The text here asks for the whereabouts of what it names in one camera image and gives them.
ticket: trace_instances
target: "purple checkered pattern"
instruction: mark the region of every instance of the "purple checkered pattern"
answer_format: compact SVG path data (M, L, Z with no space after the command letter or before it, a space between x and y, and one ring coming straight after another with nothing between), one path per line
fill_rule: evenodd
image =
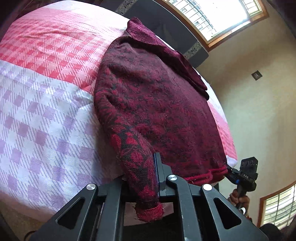
M91 94L0 61L1 199L44 221L88 183L121 174Z

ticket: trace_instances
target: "human hand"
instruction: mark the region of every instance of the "human hand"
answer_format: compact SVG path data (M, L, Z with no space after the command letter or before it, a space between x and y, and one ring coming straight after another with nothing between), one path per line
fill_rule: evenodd
M246 209L245 215L248 213L249 204L250 204L250 198L248 196L242 196L238 198L237 190L234 189L233 192L229 195L229 198L227 199L231 202L232 205L236 206L239 202L242 204L242 207Z

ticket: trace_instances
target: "wooden window frame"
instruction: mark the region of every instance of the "wooden window frame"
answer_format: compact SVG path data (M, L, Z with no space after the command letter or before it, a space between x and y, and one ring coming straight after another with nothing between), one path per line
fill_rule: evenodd
M291 183L290 185L282 188L281 190L277 191L277 192L274 192L272 194L269 194L265 197L261 197L260 198L260 204L259 204L259 214L258 214L258 221L257 221L257 227L261 227L261 222L262 222L262 217L263 217L263 210L264 210L264 204L265 204L265 201L271 197L274 197L276 195L279 195L280 193L286 191L287 189L291 188L292 186L296 185L296 181L294 181L293 183Z
M197 27L185 16L183 15L175 6L173 6L171 3L168 2L168 0L154 0L161 6L163 6L165 9L167 9L169 12L171 12L176 18L178 18L188 29L189 31L198 39L198 41L201 43L201 45L209 52L225 42L226 40L230 39L232 36L238 34L239 32L243 31L244 29L254 25L255 23L260 22L263 19L266 19L269 17L269 14L266 10L266 7L262 0L257 0L261 9L262 13L259 13L244 23L233 26L230 29L228 29L225 33L220 35L219 37L215 38L211 42L207 43L204 38L199 33Z

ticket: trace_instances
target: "bed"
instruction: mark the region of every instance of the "bed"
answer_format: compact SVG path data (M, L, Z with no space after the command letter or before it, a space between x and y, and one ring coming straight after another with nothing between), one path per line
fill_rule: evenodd
M0 43L0 199L48 220L88 183L122 175L94 112L100 62L128 19L61 1L16 20ZM237 155L222 107L210 96L228 165Z

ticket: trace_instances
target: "black handle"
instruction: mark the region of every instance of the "black handle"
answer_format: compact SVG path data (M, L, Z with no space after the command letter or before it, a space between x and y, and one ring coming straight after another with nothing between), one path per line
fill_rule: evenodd
M243 197L247 194L247 191L241 186L241 185L237 185L237 196L238 198ZM237 209L241 209L242 208L242 203L238 203L235 206Z

